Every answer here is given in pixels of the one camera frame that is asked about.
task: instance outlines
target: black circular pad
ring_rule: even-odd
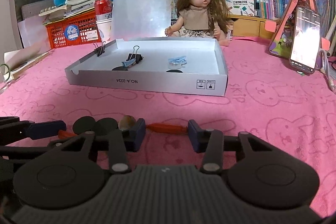
[[[166,72],[183,72],[179,69],[171,69],[171,70],[167,70]]]
[[[79,118],[72,126],[72,131],[79,135],[86,131],[92,131],[96,120],[91,116],[84,116]]]
[[[94,131],[97,136],[102,136],[115,129],[118,129],[118,122],[115,119],[102,118],[95,123],[92,131]]]
[[[127,71],[128,68],[127,67],[124,67],[124,66],[120,66],[120,67],[115,67],[113,68],[112,70],[121,70],[121,71]]]
[[[279,210],[310,204],[320,184],[312,167],[274,151],[248,155],[228,170],[227,181],[246,202]]]
[[[32,160],[18,169],[13,185],[24,203],[46,210],[73,207],[104,186],[104,172],[94,162],[68,154]]]

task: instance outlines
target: red soda can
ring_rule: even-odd
[[[96,15],[103,15],[112,12],[112,2],[110,0],[96,0],[94,2]]]

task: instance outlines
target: red plastic basket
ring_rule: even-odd
[[[50,23],[46,25],[46,28],[52,49],[101,42],[94,10]],[[73,33],[68,33],[68,29],[70,28],[74,30]],[[95,31],[94,33],[97,33],[97,39],[94,39],[92,36],[88,38],[87,31]]]

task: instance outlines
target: doll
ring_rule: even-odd
[[[165,30],[169,37],[216,38],[228,46],[227,7],[223,0],[177,0],[176,23]]]

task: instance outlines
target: phone screen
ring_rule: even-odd
[[[320,48],[320,15],[298,7],[290,57],[291,65],[313,72]]]

